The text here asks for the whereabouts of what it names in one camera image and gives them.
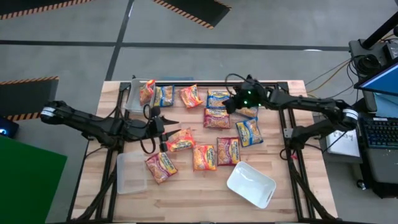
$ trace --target transparent plastic bin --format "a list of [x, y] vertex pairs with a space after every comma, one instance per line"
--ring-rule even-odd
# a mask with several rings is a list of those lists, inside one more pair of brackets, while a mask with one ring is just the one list
[[131, 194], [147, 190], [145, 157], [142, 152], [129, 152], [118, 155], [118, 193]]
[[[129, 94], [129, 99], [127, 100], [126, 105], [124, 108], [132, 114], [139, 114], [142, 115], [144, 111], [144, 106], [145, 105], [140, 105], [139, 103], [139, 90], [140, 87], [145, 85], [146, 82], [148, 82], [149, 79], [143, 79], [143, 78], [135, 78], [131, 81], [131, 89], [130, 89], [130, 94]], [[155, 100], [155, 94], [152, 95], [152, 98], [150, 99], [149, 104], [150, 107], [154, 106], [154, 100]]]

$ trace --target keyboard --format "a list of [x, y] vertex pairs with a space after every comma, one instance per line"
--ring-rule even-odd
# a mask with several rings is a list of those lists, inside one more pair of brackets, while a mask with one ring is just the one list
[[398, 119], [361, 118], [359, 126], [368, 147], [398, 149]]

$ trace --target wooden tabletop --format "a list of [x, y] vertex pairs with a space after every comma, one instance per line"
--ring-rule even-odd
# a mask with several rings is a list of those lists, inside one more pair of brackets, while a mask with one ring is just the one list
[[[287, 81], [291, 95], [306, 96], [303, 81]], [[244, 120], [231, 115], [231, 129], [206, 129], [203, 127], [203, 109], [206, 105], [208, 87], [199, 87], [200, 97], [205, 102], [196, 108], [186, 109], [175, 89], [173, 107], [162, 108], [167, 119], [179, 124], [166, 126], [166, 131], [191, 128], [197, 144], [212, 144], [216, 147], [217, 137], [238, 136], [234, 123]], [[211, 89], [224, 90], [223, 87]], [[97, 115], [108, 115], [116, 105], [119, 82], [104, 82], [99, 100]], [[313, 124], [311, 112], [294, 110], [297, 125]], [[266, 209], [257, 208], [244, 198], [227, 188], [226, 181], [234, 167], [218, 167], [217, 171], [193, 171], [192, 151], [168, 152], [178, 173], [164, 183], [156, 184], [149, 170], [148, 189], [138, 194], [118, 195], [114, 211], [115, 222], [275, 222], [297, 221], [292, 186], [287, 162], [279, 157], [284, 148], [278, 111], [261, 108], [258, 125], [264, 142], [240, 148], [241, 160], [276, 181], [275, 193]], [[144, 141], [151, 149], [150, 141]], [[318, 145], [317, 141], [308, 143]], [[97, 142], [88, 146], [88, 153], [99, 148]], [[137, 142], [126, 143], [124, 152], [142, 152]], [[100, 189], [106, 150], [92, 154], [85, 161], [72, 217], [81, 215]], [[320, 203], [333, 216], [337, 216], [335, 203], [330, 190], [328, 176], [322, 154], [318, 149], [306, 147], [303, 150], [308, 181], [312, 192]], [[300, 191], [304, 214], [307, 213], [305, 199]], [[104, 210], [108, 211], [109, 196]]]

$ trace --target concrete floor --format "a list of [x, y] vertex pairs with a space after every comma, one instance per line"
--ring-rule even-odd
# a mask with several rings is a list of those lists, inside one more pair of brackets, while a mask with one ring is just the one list
[[[207, 30], [149, 0], [135, 0], [124, 42], [261, 44], [347, 47], [366, 38], [396, 12], [394, 0], [223, 0], [233, 10]], [[0, 40], [115, 42], [128, 0], [96, 0], [56, 11], [0, 21]], [[60, 76], [57, 99], [94, 113], [113, 47], [0, 45], [0, 81]], [[224, 79], [228, 73], [264, 80], [305, 80], [349, 58], [343, 51], [157, 49], [122, 47], [112, 80], [137, 77]], [[320, 78], [308, 90], [321, 84]], [[349, 86], [341, 72], [319, 97]], [[340, 98], [354, 103], [356, 92]], [[67, 155], [47, 222], [65, 221], [87, 141], [66, 126], [21, 121], [18, 140]], [[396, 223], [398, 200], [355, 186], [349, 165], [326, 163], [339, 217]]]

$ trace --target ramen package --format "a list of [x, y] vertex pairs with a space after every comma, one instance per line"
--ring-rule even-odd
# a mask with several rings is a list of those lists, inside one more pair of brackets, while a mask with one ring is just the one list
[[229, 99], [229, 93], [227, 91], [207, 91], [207, 108], [211, 109], [225, 109], [224, 101]]
[[180, 151], [183, 149], [193, 149], [195, 141], [192, 137], [191, 129], [183, 129], [172, 136], [166, 142], [167, 149], [171, 152]]
[[155, 80], [149, 80], [139, 90], [139, 104], [142, 106], [149, 103], [154, 95]]
[[178, 171], [165, 152], [151, 156], [146, 160], [146, 164], [158, 184], [161, 184]]
[[229, 114], [226, 110], [205, 109], [205, 128], [231, 128]]
[[193, 149], [193, 170], [217, 170], [216, 152], [212, 145], [195, 146]]
[[218, 165], [235, 166], [240, 160], [239, 138], [217, 138]]
[[199, 98], [198, 87], [196, 85], [183, 88], [181, 90], [181, 98], [187, 108], [193, 108], [203, 103]]
[[252, 107], [252, 108], [242, 108], [236, 110], [236, 112], [240, 115], [243, 115], [248, 118], [257, 118], [257, 114], [259, 112], [258, 107]]
[[174, 86], [156, 87], [154, 106], [172, 106], [174, 102]]
[[256, 118], [248, 121], [237, 122], [236, 127], [238, 128], [239, 136], [241, 137], [242, 147], [263, 142], [260, 129], [257, 126]]

